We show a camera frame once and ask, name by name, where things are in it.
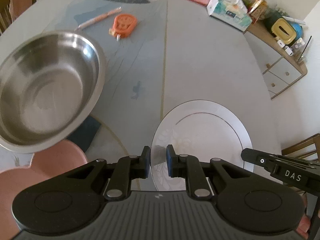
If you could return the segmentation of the pink bear-shaped plate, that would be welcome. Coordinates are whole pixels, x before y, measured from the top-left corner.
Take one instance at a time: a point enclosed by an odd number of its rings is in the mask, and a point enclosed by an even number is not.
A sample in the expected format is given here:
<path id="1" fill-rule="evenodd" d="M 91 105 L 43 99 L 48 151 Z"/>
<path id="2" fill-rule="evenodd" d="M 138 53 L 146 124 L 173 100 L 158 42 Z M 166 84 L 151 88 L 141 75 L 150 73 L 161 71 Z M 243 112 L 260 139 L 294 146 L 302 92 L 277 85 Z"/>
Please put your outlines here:
<path id="1" fill-rule="evenodd" d="M 11 212 L 14 198 L 23 189 L 87 163 L 82 149 L 69 140 L 33 155 L 27 166 L 1 172 L 1 239 L 12 239 L 19 228 Z"/>

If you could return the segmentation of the white round ceramic plate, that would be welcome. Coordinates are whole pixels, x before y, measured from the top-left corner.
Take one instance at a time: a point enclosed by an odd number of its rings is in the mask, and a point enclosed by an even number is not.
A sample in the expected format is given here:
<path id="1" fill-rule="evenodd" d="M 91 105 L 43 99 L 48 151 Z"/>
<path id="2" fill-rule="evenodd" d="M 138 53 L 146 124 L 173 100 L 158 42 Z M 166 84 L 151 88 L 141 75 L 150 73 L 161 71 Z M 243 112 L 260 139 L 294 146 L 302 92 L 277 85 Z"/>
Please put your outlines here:
<path id="1" fill-rule="evenodd" d="M 209 162 L 220 158 L 250 172 L 254 166 L 241 158 L 252 148 L 247 130 L 226 107 L 207 100 L 193 100 L 173 108 L 159 124 L 151 145 L 151 174 L 158 191 L 185 190 L 183 178 L 168 175 L 166 148 L 176 154 L 196 156 Z"/>

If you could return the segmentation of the large stainless steel bowl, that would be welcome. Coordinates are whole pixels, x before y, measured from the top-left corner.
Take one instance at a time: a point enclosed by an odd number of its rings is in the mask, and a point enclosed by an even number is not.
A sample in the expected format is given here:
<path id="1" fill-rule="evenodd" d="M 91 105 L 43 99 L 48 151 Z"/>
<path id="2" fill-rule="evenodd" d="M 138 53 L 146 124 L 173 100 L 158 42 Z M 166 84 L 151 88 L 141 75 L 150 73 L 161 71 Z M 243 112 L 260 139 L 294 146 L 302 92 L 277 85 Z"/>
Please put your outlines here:
<path id="1" fill-rule="evenodd" d="M 89 116 L 105 83 L 100 44 L 77 31 L 50 31 L 25 41 L 1 64 L 1 146 L 45 150 Z"/>

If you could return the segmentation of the wooden chair right side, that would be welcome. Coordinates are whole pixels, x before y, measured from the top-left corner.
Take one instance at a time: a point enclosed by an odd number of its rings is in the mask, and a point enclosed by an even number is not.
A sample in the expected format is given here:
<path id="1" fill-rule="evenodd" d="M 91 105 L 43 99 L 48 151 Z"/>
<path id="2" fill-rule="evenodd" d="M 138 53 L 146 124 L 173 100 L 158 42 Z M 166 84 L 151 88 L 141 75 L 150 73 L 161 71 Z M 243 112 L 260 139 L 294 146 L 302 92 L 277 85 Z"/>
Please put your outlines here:
<path id="1" fill-rule="evenodd" d="M 319 162 L 319 133 L 281 150 L 288 157 Z"/>

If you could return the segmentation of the yellow tissue holder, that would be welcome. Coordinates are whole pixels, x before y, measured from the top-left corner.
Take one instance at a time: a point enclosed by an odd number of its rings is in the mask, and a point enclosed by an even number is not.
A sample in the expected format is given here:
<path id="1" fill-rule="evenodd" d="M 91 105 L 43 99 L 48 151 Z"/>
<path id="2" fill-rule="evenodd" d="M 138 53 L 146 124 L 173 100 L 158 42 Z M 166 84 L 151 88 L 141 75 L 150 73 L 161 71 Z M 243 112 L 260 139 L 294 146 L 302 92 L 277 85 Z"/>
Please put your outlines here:
<path id="1" fill-rule="evenodd" d="M 271 31 L 279 37 L 286 45 L 290 44 L 297 37 L 295 29 L 284 18 L 279 18 L 272 25 Z"/>

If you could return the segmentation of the tissue box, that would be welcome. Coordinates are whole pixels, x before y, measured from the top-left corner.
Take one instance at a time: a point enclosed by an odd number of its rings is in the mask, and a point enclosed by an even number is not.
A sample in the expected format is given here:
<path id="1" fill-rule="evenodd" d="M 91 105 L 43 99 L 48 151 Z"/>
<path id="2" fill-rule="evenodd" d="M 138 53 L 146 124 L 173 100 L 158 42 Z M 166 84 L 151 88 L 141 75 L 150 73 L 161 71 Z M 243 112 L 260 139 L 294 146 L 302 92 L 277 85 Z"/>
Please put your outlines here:
<path id="1" fill-rule="evenodd" d="M 248 9 L 242 0 L 210 0 L 207 5 L 209 16 L 244 32 L 252 24 Z"/>

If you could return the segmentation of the orange tape measure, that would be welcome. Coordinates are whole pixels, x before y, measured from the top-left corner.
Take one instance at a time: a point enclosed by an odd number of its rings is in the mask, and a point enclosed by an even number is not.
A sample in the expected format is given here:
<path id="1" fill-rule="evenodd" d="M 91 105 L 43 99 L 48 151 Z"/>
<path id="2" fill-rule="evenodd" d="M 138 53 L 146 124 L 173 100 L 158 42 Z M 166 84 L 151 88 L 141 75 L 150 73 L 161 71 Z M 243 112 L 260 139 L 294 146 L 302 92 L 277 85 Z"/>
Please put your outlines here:
<path id="1" fill-rule="evenodd" d="M 109 29 L 109 34 L 117 41 L 122 38 L 127 38 L 133 32 L 137 25 L 137 19 L 131 14 L 119 14 L 114 19 L 112 28 Z"/>

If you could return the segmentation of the pink pen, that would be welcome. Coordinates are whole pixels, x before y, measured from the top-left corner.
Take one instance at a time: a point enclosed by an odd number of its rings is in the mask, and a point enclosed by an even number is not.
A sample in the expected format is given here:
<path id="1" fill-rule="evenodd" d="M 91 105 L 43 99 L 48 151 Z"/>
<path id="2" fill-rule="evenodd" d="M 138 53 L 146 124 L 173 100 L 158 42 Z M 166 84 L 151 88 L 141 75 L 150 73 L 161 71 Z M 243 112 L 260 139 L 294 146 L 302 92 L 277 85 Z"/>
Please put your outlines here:
<path id="1" fill-rule="evenodd" d="M 98 22 L 100 22 L 100 21 L 108 18 L 109 16 L 114 15 L 114 14 L 117 14 L 117 13 L 119 13 L 119 12 L 121 12 L 121 11 L 122 11 L 122 8 L 121 8 L 121 7 L 118 7 L 118 8 L 116 8 L 116 9 L 113 9 L 113 10 L 111 10 L 111 11 L 109 11 L 109 12 L 106 12 L 106 13 L 104 13 L 104 14 L 101 14 L 101 15 L 95 17 L 95 18 L 92 18 L 92 19 L 90 19 L 90 20 L 87 20 L 86 22 L 84 22 L 84 23 L 80 24 L 79 26 L 77 26 L 77 27 L 75 28 L 75 30 L 85 29 L 85 28 L 87 28 L 87 27 L 89 27 L 89 26 L 91 26 L 91 25 L 93 25 L 93 24 L 95 24 L 95 23 L 98 23 Z"/>

